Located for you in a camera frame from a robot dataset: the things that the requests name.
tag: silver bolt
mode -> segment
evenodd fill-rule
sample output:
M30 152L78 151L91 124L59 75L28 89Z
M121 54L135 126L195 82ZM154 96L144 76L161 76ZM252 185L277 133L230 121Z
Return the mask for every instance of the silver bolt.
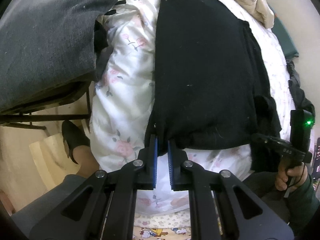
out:
M103 178L105 174L106 174L106 172L103 171L103 170L98 170L98 171L96 171L96 173L95 173L95 175L96 175L97 178Z
M192 162L192 161L184 161L184 162L183 162L183 165L184 165L185 167L192 167L192 166L193 166L193 162Z
M143 161L142 160L135 160L135 161L133 161L133 165L136 167L140 167L143 165Z
M221 171L221 176L224 178L229 178L231 176L231 172L228 170Z

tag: bed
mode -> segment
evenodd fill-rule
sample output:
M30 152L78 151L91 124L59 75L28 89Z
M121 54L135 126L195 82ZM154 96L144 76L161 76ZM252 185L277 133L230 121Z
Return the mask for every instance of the bed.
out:
M268 72L270 93L276 102L282 127L280 136L289 140L290 111L295 106L288 87L286 60L276 36L234 0L219 1L237 18L249 22ZM144 133L154 102L155 29L159 5L160 0L126 0L125 5L114 7L115 15L100 19L108 30L114 52L103 78L95 87L90 128L92 152L107 172L118 170L134 160L144 147ZM228 169L241 180L250 173L249 145L225 150L185 151L190 160L205 169L215 172ZM188 194L173 192L169 185L168 162L164 155L158 158L156 189L138 192L136 226L147 224L149 228L170 228L189 225L188 211L185 211Z

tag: black shoe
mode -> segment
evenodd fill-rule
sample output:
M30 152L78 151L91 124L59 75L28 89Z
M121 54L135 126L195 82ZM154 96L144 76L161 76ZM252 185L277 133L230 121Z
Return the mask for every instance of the black shoe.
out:
M66 141L69 147L68 156L74 163L78 164L73 158L73 149L81 145L90 147L89 138L71 121L63 121L62 136L63 141Z

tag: dark green sleeve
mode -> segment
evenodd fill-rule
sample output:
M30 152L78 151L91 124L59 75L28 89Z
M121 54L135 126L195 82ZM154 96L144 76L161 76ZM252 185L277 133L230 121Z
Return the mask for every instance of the dark green sleeve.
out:
M305 183L288 197L289 226L295 236L309 223L320 204L316 198L312 182L309 175Z

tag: gray pants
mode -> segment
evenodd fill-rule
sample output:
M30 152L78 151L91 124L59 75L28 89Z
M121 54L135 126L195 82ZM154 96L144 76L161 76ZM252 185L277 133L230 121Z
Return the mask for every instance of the gray pants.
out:
M260 197L271 209L273 209L283 220L289 221L289 210L281 192L274 187L276 173L259 172L251 174L245 181L247 185L258 197ZM12 215L13 221L21 231L29 237L29 233L44 216L54 209L62 200L70 195L77 187L85 181L77 175L68 175L64 181L50 190L40 198L27 205L19 212Z

